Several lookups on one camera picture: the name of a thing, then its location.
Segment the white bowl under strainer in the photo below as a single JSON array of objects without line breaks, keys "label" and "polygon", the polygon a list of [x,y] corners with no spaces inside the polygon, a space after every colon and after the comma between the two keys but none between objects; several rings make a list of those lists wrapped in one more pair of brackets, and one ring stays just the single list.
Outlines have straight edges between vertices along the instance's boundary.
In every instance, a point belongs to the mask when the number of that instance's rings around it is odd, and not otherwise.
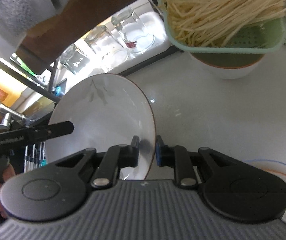
[{"label": "white bowl under strainer", "polygon": [[189,53],[191,59],[217,78],[240,79],[250,74],[262,61],[264,54]]}]

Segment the clear drinking glass middle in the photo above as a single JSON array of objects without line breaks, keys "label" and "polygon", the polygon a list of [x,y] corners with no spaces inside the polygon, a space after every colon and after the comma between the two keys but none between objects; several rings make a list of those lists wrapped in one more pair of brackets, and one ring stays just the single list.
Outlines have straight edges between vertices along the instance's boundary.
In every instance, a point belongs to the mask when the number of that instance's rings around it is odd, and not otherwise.
[{"label": "clear drinking glass middle", "polygon": [[105,25],[91,29],[84,41],[107,70],[119,66],[129,58],[129,51],[112,35]]}]

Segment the chrome sink faucet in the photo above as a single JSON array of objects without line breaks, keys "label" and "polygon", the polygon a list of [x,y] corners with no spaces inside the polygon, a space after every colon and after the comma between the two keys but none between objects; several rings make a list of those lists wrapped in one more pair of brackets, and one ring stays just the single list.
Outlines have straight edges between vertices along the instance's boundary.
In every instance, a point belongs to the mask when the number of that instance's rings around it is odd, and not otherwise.
[{"label": "chrome sink faucet", "polygon": [[0,103],[0,130],[9,131],[14,121],[23,125],[26,123],[26,117]]}]

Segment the white leaf-patterned plate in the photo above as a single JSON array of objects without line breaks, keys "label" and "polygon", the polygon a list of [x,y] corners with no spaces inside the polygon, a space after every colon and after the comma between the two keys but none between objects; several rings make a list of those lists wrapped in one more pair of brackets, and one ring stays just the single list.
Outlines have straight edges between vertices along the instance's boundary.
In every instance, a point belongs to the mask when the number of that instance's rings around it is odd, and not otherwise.
[{"label": "white leaf-patterned plate", "polygon": [[156,127],[149,100],[131,80],[116,74],[98,74],[72,87],[55,107],[50,124],[70,121],[71,134],[45,143],[47,163],[85,148],[106,152],[140,139],[138,165],[121,170],[121,178],[143,180],[150,171],[156,143]]}]

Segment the green strainer basket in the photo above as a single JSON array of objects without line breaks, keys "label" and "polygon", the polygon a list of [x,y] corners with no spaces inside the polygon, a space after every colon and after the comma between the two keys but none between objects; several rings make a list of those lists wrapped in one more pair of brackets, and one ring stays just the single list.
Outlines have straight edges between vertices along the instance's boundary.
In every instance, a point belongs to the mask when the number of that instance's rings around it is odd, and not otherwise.
[{"label": "green strainer basket", "polygon": [[166,34],[190,53],[266,54],[283,42],[286,0],[159,0]]}]

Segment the clear drinking glass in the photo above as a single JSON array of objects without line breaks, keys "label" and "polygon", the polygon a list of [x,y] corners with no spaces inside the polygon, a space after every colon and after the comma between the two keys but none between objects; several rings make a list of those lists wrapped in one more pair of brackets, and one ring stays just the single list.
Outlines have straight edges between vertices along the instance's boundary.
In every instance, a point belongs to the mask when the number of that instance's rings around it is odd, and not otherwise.
[{"label": "clear drinking glass", "polygon": [[87,66],[90,59],[75,44],[68,46],[59,57],[60,63],[73,74]]},{"label": "clear drinking glass", "polygon": [[129,58],[129,51],[112,35],[105,25],[91,29],[84,41],[107,70],[119,66]]},{"label": "clear drinking glass", "polygon": [[155,41],[154,35],[131,7],[115,13],[111,23],[132,54],[143,54]]}]

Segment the white drain tray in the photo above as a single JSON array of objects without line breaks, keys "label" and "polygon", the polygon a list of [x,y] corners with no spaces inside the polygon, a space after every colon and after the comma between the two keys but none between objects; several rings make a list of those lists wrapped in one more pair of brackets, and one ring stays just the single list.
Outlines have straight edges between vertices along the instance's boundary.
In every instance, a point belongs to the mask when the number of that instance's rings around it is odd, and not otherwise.
[{"label": "white drain tray", "polygon": [[132,68],[138,64],[141,64],[165,51],[167,51],[171,43],[169,42],[167,35],[165,33],[165,27],[163,19],[161,18],[160,12],[152,5],[150,0],[138,0],[128,7],[131,7],[135,13],[139,16],[142,22],[146,25],[146,28],[154,35],[155,41],[153,45],[143,54],[132,54],[130,50],[126,47],[121,36],[116,31],[111,23],[111,18],[109,17],[104,20],[99,25],[105,25],[112,35],[121,43],[121,45],[129,51],[129,58],[126,62],[120,64],[119,66],[113,68],[112,70],[107,70],[100,59],[96,57],[94,52],[89,48],[89,46],[84,41],[84,38],[88,35],[86,33],[83,37],[77,40],[74,44],[78,49],[83,51],[85,55],[90,59],[90,62],[85,68],[80,70],[79,73],[73,74],[67,68],[65,68],[60,62],[60,67],[63,67],[67,71],[68,76],[72,76],[74,79],[81,80],[83,78],[103,73],[114,73],[119,74]]}]

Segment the dry noodle bundle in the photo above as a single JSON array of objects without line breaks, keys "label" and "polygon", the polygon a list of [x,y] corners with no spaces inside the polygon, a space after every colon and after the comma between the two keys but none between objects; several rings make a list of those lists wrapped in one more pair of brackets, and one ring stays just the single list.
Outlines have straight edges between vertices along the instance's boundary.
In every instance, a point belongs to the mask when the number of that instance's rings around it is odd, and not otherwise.
[{"label": "dry noodle bundle", "polygon": [[188,47],[223,48],[244,27],[286,14],[286,0],[163,0],[174,39]]}]

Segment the brown wooden cutting board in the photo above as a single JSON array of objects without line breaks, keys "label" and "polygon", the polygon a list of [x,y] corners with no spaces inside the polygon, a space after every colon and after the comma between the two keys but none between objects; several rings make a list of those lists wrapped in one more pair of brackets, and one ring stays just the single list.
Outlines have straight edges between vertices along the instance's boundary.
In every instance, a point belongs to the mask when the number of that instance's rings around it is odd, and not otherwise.
[{"label": "brown wooden cutting board", "polygon": [[49,67],[72,43],[137,0],[70,0],[63,11],[27,32],[16,51],[35,73]]}]

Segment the black metal dish rack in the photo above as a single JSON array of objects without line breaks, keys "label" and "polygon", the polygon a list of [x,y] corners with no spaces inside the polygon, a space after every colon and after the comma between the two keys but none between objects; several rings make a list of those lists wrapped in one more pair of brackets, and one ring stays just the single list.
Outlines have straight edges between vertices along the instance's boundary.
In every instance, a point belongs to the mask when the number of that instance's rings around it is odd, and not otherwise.
[{"label": "black metal dish rack", "polygon": [[33,81],[30,81],[29,79],[25,78],[24,76],[22,76],[21,74],[19,74],[15,70],[11,69],[9,66],[7,66],[4,63],[2,63],[1,61],[0,61],[0,69],[2,69],[4,72],[6,72],[10,76],[12,76],[16,80],[18,80],[19,82],[21,82],[24,85],[26,85],[27,87],[31,88],[35,92],[37,92],[37,93],[41,94],[42,96],[50,99],[54,103],[58,103],[59,102],[60,98],[58,98],[58,97],[54,96],[53,94],[51,94],[50,92],[46,91],[40,85],[36,85],[36,83],[34,83]]}]

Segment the clear drinking glass left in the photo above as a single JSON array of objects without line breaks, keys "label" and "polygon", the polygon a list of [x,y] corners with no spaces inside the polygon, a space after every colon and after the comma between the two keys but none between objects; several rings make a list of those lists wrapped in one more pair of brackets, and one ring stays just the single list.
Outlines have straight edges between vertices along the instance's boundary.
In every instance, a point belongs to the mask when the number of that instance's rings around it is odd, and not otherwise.
[{"label": "clear drinking glass left", "polygon": [[60,63],[73,74],[87,66],[90,59],[75,44],[68,46],[59,57]]}]

